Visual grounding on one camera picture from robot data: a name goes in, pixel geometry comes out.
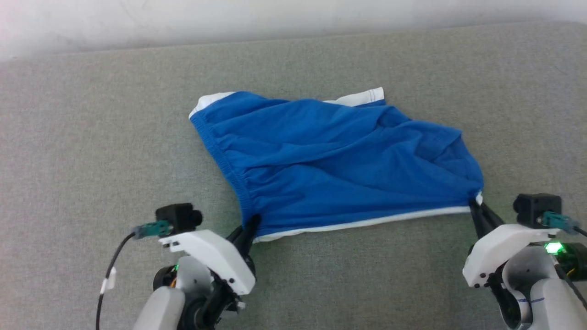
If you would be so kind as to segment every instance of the blue shorts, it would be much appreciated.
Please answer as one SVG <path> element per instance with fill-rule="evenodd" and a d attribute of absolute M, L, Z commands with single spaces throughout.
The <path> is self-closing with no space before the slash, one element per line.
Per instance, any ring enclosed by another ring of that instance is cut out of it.
<path fill-rule="evenodd" d="M 411 120 L 375 89 L 337 101 L 202 97 L 190 120 L 258 240 L 468 212 L 483 175 L 461 131 Z"/>

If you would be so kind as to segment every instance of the black cable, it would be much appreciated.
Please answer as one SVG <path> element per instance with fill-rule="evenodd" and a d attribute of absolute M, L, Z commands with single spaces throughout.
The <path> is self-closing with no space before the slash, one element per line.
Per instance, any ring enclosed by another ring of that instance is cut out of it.
<path fill-rule="evenodd" d="M 108 270 L 106 270 L 106 279 L 108 279 L 110 277 L 110 272 L 112 271 L 112 267 L 114 267 L 114 262 L 116 261 L 116 258 L 118 258 L 118 255 L 120 254 L 120 251 L 122 250 L 122 247 L 126 244 L 126 242 L 129 241 L 129 239 L 133 238 L 134 235 L 135 235 L 135 233 L 130 233 L 127 237 L 125 237 L 122 240 L 122 242 L 120 242 L 120 245 L 118 245 L 116 252 L 114 252 L 114 256 L 112 256 L 112 260 L 110 260 L 110 265 L 108 265 Z M 98 297 L 98 309 L 96 311 L 96 330 L 100 330 L 100 312 L 102 311 L 102 301 L 103 300 L 104 300 L 104 292 L 101 292 L 100 297 Z"/>
<path fill-rule="evenodd" d="M 585 231 L 577 226 L 574 226 L 573 230 L 576 231 L 577 233 L 580 233 L 581 235 L 587 237 L 587 231 Z"/>
<path fill-rule="evenodd" d="M 571 281 L 571 279 L 568 276 L 566 276 L 566 273 L 564 270 L 562 270 L 561 265 L 558 263 L 555 264 L 554 269 L 556 270 L 558 277 L 563 279 L 571 287 L 571 289 L 573 289 L 573 292 L 575 293 L 577 298 L 579 298 L 579 300 L 581 301 L 581 304 L 583 304 L 583 307 L 587 310 L 587 301 L 585 301 L 585 299 L 581 295 L 581 292 L 579 292 L 579 289 L 577 289 L 575 284 L 573 284 L 573 281 Z"/>

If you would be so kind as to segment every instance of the green led light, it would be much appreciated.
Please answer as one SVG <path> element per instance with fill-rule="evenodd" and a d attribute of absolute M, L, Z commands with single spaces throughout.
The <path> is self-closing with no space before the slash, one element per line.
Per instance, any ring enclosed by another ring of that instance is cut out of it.
<path fill-rule="evenodd" d="M 550 254 L 557 254 L 564 249 L 560 242 L 547 243 L 544 248 L 546 248 L 546 251 Z"/>

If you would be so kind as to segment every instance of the gray fabric surface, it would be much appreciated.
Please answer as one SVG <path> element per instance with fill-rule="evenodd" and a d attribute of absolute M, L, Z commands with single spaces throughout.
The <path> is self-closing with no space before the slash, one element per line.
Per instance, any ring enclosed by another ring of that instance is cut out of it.
<path fill-rule="evenodd" d="M 219 234 L 238 225 L 187 119 L 207 93 L 334 99 L 383 86 L 408 116 L 464 130 L 505 219 L 518 193 L 544 191 L 587 225 L 586 35 L 525 23 L 0 64 L 0 328 L 93 328 L 116 245 L 159 206 L 194 203 Z M 218 329 L 501 329 L 490 292 L 461 276 L 474 241 L 469 216 L 451 215 L 257 244 L 248 309 Z M 172 261 L 155 240 L 132 241 L 102 329 L 130 329 Z"/>

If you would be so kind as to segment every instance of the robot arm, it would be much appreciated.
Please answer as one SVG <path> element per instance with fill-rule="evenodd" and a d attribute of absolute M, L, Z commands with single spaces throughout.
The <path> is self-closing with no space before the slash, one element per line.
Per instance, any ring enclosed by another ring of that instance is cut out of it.
<path fill-rule="evenodd" d="M 177 216 L 178 212 L 160 210 L 156 212 L 159 221 L 165 214 L 174 228 L 185 227 L 182 223 L 187 219 Z M 159 239 L 171 252 L 188 255 L 157 273 L 154 292 L 133 329 L 212 330 L 221 318 L 243 310 L 240 296 L 249 294 L 256 281 L 248 254 L 260 221 L 253 216 L 246 228 L 237 227 L 227 238 L 210 230 L 192 230 Z"/>
<path fill-rule="evenodd" d="M 587 329 L 587 306 L 572 283 L 587 279 L 582 264 L 587 248 L 544 245 L 569 229 L 568 221 L 556 222 L 562 217 L 547 221 L 549 213 L 561 212 L 560 197 L 518 196 L 518 224 L 504 224 L 484 203 L 471 201 L 470 206 L 479 240 L 471 247 L 463 276 L 470 287 L 490 288 L 509 329 Z"/>

